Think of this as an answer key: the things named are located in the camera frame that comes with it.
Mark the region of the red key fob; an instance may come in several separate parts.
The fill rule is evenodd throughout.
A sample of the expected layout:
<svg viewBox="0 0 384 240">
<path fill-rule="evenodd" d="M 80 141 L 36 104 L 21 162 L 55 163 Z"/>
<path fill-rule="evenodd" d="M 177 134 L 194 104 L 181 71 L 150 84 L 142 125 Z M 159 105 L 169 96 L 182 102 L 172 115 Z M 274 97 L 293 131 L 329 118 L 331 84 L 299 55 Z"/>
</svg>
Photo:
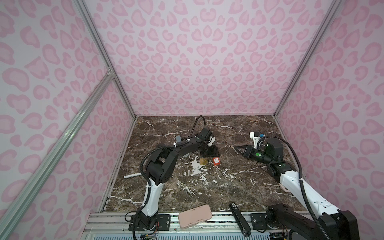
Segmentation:
<svg viewBox="0 0 384 240">
<path fill-rule="evenodd" d="M 220 158 L 219 157 L 213 158 L 213 164 L 214 166 L 219 166 L 221 164 Z"/>
</svg>

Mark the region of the brass padlock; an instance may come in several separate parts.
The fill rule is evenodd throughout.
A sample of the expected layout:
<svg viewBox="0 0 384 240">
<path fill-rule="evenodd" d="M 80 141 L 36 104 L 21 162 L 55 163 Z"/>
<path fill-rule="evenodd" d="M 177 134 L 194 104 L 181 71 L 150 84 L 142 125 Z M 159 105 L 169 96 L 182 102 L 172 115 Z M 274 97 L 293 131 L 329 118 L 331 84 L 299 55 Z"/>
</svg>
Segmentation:
<svg viewBox="0 0 384 240">
<path fill-rule="evenodd" d="M 200 158 L 200 165 L 204 166 L 207 165 L 209 162 L 208 158 Z"/>
</svg>

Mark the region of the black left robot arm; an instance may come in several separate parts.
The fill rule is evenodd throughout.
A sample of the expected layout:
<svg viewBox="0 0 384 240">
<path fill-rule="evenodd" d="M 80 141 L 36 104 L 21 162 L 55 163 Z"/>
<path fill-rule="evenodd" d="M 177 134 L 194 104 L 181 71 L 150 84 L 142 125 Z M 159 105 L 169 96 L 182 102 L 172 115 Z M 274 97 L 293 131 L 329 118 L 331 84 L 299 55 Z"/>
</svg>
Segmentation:
<svg viewBox="0 0 384 240">
<path fill-rule="evenodd" d="M 172 145 L 158 144 L 143 157 L 140 173 L 147 185 L 143 203 L 133 218 L 135 225 L 145 230 L 155 227 L 161 192 L 164 184 L 172 177 L 178 159 L 195 152 L 203 157 L 219 157 L 215 140 L 213 132 L 203 128 L 199 133 L 191 134 Z"/>
</svg>

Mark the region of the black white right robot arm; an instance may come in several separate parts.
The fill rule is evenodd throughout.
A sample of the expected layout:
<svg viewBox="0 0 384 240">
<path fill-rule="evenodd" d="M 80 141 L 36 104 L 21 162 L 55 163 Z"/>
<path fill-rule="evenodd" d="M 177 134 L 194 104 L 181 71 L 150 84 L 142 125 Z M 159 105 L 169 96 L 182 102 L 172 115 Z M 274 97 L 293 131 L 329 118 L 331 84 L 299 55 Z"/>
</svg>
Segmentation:
<svg viewBox="0 0 384 240">
<path fill-rule="evenodd" d="M 290 234 L 297 233 L 306 240 L 358 240 L 360 239 L 358 220 L 350 211 L 342 211 L 327 201 L 303 178 L 303 168 L 294 154 L 295 170 L 283 160 L 283 145 L 293 147 L 285 140 L 276 138 L 279 143 L 269 143 L 269 137 L 261 138 L 255 145 L 235 146 L 234 150 L 244 158 L 267 167 L 271 177 L 308 210 L 308 219 L 286 204 L 268 207 L 267 223 L 281 224 L 289 228 Z"/>
</svg>

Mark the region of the light blue rectangular bar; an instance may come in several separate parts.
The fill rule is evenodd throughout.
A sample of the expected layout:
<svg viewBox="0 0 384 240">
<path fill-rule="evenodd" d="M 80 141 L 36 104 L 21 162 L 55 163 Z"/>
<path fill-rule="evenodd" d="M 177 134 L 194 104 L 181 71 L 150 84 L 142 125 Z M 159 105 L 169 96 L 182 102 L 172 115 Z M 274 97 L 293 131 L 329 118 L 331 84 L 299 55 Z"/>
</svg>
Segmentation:
<svg viewBox="0 0 384 240">
<path fill-rule="evenodd" d="M 179 143 L 179 142 L 181 142 L 181 141 L 182 141 L 181 136 L 176 136 L 176 137 L 175 137 L 175 142 L 176 142 L 176 143 Z"/>
</svg>

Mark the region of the pink smartphone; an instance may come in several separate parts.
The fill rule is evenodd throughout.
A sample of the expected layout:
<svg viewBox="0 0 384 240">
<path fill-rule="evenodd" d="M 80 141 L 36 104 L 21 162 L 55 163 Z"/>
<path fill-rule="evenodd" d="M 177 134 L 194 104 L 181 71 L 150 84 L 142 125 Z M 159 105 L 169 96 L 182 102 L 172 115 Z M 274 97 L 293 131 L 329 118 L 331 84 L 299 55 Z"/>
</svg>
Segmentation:
<svg viewBox="0 0 384 240">
<path fill-rule="evenodd" d="M 179 225 L 181 229 L 186 229 L 199 223 L 210 220 L 213 217 L 209 205 L 203 205 L 184 212 L 179 213 Z"/>
</svg>

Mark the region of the black handheld device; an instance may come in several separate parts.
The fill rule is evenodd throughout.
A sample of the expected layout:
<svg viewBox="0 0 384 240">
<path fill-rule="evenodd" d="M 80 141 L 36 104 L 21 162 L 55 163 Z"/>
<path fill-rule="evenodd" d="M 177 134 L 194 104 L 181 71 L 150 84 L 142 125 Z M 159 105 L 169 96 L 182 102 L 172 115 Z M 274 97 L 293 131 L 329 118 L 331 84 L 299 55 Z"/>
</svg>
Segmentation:
<svg viewBox="0 0 384 240">
<path fill-rule="evenodd" d="M 229 203 L 229 208 L 235 218 L 236 223 L 238 224 L 239 229 L 241 230 L 244 237 L 249 237 L 251 235 L 251 228 L 241 213 L 239 207 L 236 205 L 236 203 L 231 202 Z"/>
</svg>

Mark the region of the white black marker pen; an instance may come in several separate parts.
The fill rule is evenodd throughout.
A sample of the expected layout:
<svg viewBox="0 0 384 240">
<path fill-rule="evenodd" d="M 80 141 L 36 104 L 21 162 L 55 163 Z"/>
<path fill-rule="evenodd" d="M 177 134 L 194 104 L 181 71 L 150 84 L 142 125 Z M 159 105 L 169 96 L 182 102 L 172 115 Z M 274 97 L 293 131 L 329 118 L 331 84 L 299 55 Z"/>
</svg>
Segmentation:
<svg viewBox="0 0 384 240">
<path fill-rule="evenodd" d="M 141 173 L 129 174 L 129 175 L 125 175 L 124 179 L 133 178 L 133 177 L 139 177 L 139 176 L 141 176 Z"/>
</svg>

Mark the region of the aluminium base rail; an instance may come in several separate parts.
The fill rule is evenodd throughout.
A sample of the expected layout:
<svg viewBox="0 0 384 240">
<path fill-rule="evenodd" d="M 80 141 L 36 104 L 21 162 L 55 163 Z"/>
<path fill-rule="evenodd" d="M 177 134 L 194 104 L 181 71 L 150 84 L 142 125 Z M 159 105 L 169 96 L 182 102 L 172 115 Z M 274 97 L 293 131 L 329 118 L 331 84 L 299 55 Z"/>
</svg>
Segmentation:
<svg viewBox="0 0 384 240">
<path fill-rule="evenodd" d="M 280 226 L 278 229 L 254 230 L 256 220 L 251 218 L 251 212 L 243 212 L 251 228 L 251 236 L 244 237 L 231 212 L 214 212 L 207 222 L 197 224 L 187 229 L 181 229 L 178 213 L 170 213 L 168 231 L 158 231 L 153 240 L 279 240 L 282 234 L 288 235 L 290 229 Z M 129 230 L 131 213 L 105 212 L 91 214 L 81 236 L 82 240 L 132 240 Z"/>
</svg>

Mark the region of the diagonal aluminium frame bar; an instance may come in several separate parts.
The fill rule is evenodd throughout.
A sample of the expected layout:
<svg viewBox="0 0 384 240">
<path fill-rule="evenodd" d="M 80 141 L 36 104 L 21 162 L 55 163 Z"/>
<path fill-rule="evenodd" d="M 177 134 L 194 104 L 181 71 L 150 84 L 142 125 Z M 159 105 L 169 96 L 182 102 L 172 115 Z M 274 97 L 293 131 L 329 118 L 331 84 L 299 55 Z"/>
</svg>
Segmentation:
<svg viewBox="0 0 384 240">
<path fill-rule="evenodd" d="M 59 140 L 54 144 L 46 158 L 10 205 L 1 219 L 2 240 L 8 239 L 13 233 L 113 79 L 114 75 L 111 73 L 104 76 L 101 83 L 80 108 Z"/>
</svg>

